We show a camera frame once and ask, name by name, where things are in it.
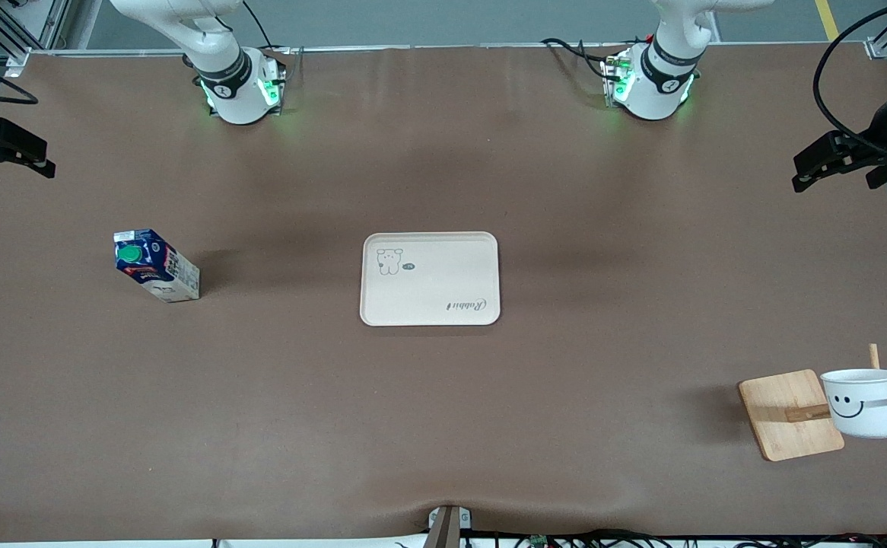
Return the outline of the blue white milk carton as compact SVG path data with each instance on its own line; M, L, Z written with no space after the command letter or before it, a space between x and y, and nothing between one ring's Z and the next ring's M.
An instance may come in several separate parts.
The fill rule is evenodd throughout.
M116 269L159 301L197 301L200 269L152 229L113 233Z

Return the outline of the metal bracket with pole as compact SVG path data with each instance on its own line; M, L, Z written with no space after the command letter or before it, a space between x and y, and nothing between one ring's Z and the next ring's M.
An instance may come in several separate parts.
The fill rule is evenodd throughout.
M474 548L467 533L472 530L472 513L468 508L442 505L428 517L429 531L423 548Z

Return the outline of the wooden mug stand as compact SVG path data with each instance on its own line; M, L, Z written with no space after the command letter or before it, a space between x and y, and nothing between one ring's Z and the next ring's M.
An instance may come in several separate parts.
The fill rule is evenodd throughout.
M879 347L875 343L869 344L868 368L886 370L879 363ZM851 437L835 427L822 374L813 370L746 379L739 383L739 394L756 443L767 461L839 451L844 447L844 439Z

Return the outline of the cream rectangular tray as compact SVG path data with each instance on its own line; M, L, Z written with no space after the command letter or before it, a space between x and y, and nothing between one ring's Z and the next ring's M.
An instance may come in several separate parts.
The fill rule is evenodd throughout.
M359 317L370 327L489 326L501 316L497 239L486 231L371 234Z

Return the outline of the white smiley face cup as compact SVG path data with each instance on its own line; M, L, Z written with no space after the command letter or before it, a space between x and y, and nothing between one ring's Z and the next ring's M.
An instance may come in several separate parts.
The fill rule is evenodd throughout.
M860 439L887 439L887 370L824 372L820 381L833 423Z

